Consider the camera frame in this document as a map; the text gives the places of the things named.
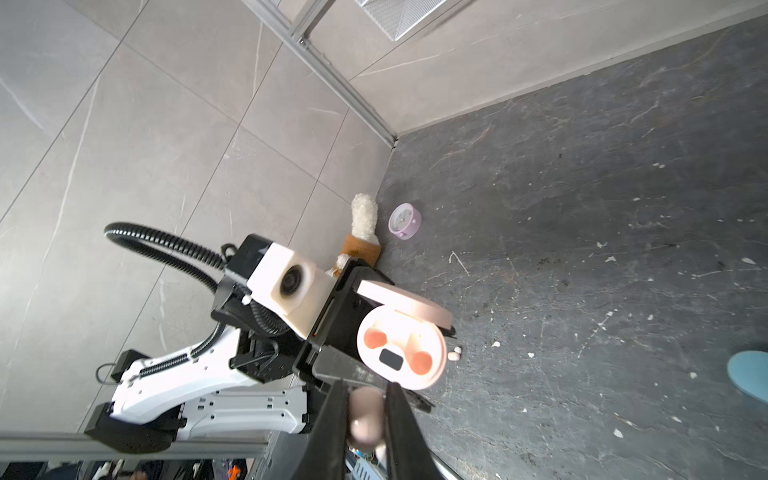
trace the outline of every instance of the plush toy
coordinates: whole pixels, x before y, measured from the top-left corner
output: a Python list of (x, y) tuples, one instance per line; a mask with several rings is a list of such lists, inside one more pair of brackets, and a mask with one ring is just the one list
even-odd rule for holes
[(379, 216), (379, 206), (370, 195), (357, 194), (352, 200), (352, 233), (346, 236), (341, 254), (336, 258), (336, 265), (328, 274), (339, 278), (350, 257), (365, 260), (371, 266), (381, 255), (382, 247), (376, 238), (376, 220)]

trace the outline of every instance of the camera lens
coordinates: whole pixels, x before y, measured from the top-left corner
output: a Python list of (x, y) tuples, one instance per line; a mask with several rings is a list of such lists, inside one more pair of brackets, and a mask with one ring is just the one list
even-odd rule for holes
[(288, 269), (283, 282), (280, 284), (280, 294), (284, 296), (293, 295), (301, 285), (301, 267), (294, 265)]

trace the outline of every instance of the gray tile wall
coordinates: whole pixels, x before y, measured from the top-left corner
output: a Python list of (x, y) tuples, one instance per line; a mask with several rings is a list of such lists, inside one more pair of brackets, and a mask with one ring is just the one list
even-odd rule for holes
[(238, 0), (7, 0), (0, 87), (0, 431), (76, 431), (111, 395), (97, 365), (213, 327), (210, 294), (107, 223), (259, 233), (327, 268), (389, 162)]

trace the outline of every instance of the pink oval object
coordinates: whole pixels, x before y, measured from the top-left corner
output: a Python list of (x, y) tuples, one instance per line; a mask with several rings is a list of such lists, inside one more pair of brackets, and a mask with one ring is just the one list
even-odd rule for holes
[(407, 240), (419, 231), (422, 224), (422, 215), (411, 204), (398, 206), (389, 217), (389, 231), (395, 237)]

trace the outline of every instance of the white fluffy plush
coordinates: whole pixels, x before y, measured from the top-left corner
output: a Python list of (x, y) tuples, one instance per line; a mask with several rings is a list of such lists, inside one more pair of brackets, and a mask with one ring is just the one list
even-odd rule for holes
[(376, 221), (379, 207), (368, 194), (357, 194), (352, 199), (352, 236), (366, 242), (379, 244), (376, 238)]

